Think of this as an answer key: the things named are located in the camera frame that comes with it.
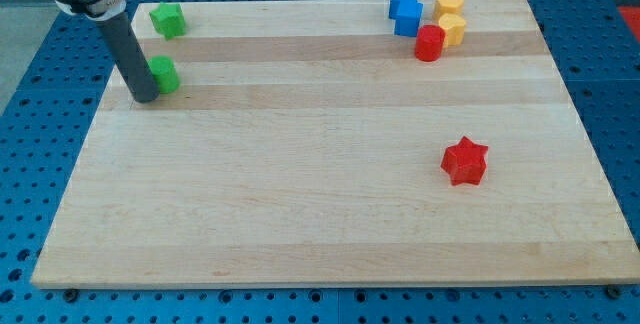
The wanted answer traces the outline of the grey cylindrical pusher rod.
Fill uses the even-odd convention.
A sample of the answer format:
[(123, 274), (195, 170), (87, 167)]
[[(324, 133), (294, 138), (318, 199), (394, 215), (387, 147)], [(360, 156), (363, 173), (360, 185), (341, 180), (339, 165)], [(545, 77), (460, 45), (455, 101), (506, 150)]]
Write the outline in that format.
[(138, 103), (157, 99), (159, 88), (127, 14), (121, 12), (96, 25), (133, 99)]

